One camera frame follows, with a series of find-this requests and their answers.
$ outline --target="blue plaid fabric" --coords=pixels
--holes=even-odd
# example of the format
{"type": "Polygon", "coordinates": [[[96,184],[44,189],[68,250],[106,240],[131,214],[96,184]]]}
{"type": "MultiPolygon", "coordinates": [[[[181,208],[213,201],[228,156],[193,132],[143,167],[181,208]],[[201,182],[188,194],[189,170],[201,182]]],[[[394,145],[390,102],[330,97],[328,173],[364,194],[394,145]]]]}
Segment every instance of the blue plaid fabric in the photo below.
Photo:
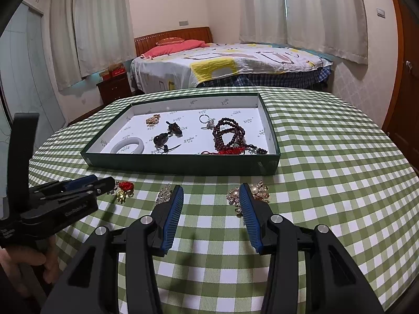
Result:
{"type": "Polygon", "coordinates": [[[286,72],[283,74],[237,74],[200,83],[200,87],[291,87],[298,89],[319,89],[317,84],[325,81],[332,73],[332,66],[321,67],[310,72],[286,72]]]}

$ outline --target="hand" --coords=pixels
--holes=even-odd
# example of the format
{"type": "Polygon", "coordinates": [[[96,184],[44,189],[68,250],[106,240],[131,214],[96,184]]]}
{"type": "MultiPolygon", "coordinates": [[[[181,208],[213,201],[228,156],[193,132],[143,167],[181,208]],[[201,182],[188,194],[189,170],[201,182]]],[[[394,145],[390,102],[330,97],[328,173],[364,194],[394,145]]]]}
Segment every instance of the hand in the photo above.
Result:
{"type": "Polygon", "coordinates": [[[55,236],[48,239],[48,250],[45,254],[28,246],[10,246],[5,249],[0,249],[0,264],[13,287],[15,287],[21,296],[29,297],[31,294],[23,283],[18,267],[19,263],[44,265],[43,279],[46,283],[55,283],[61,273],[58,266],[57,253],[55,252],[55,236]]]}

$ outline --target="ring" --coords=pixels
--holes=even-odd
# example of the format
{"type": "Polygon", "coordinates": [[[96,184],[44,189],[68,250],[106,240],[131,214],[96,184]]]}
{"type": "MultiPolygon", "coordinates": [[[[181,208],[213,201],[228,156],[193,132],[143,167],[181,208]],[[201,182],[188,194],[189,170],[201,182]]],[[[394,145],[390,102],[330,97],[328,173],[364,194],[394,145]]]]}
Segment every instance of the ring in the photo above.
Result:
{"type": "Polygon", "coordinates": [[[142,142],[142,140],[140,138],[137,137],[130,137],[130,138],[125,138],[123,140],[121,140],[119,143],[117,143],[111,150],[112,154],[117,153],[120,149],[122,149],[123,147],[126,147],[127,145],[130,144],[137,144],[137,148],[132,152],[132,154],[142,154],[142,152],[144,151],[144,143],[142,142]]]}
{"type": "Polygon", "coordinates": [[[209,115],[200,115],[200,122],[201,122],[201,124],[207,124],[209,121],[210,121],[210,116],[209,115]],[[208,117],[208,121],[206,121],[206,122],[203,122],[202,120],[201,120],[201,117],[208,117]]]}

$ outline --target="nightstand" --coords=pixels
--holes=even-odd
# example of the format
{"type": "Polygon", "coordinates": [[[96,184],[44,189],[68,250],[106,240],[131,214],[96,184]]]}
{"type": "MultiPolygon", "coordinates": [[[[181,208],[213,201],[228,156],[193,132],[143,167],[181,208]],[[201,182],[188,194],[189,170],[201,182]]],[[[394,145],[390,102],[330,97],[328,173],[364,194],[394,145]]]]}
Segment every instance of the nightstand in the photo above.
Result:
{"type": "Polygon", "coordinates": [[[109,105],[115,100],[131,97],[127,73],[120,74],[97,84],[102,97],[103,104],[109,105]]]}

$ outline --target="wooden headboard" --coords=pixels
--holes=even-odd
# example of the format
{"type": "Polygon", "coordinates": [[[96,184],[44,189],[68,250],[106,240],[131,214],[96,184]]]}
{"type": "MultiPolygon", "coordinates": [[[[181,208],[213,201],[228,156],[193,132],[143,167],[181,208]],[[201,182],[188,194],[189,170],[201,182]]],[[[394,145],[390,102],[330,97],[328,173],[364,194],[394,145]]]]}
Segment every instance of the wooden headboard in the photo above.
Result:
{"type": "Polygon", "coordinates": [[[167,37],[181,37],[185,40],[195,39],[203,40],[205,43],[212,42],[212,34],[209,27],[184,28],[180,30],[169,30],[167,32],[150,34],[142,37],[137,37],[135,41],[135,50],[137,56],[144,54],[148,50],[156,47],[156,42],[167,37]]]}

